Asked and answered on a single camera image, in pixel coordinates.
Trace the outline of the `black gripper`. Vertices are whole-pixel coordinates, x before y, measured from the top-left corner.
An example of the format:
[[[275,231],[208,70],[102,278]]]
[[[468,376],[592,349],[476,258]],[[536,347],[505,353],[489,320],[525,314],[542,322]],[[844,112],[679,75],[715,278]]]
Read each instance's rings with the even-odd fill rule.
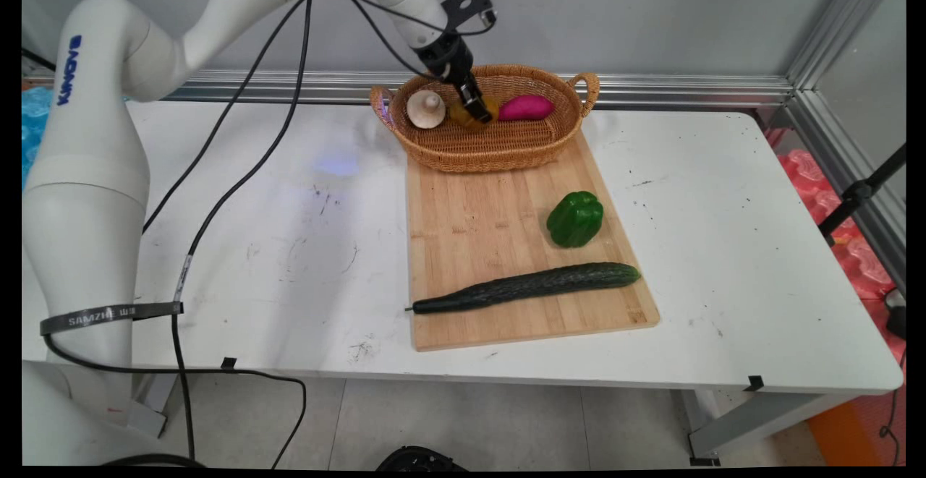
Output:
[[[483,95],[477,86],[472,73],[474,56],[463,37],[444,33],[415,53],[425,67],[423,76],[454,86],[467,115],[466,124],[489,124],[495,119],[495,99]]]

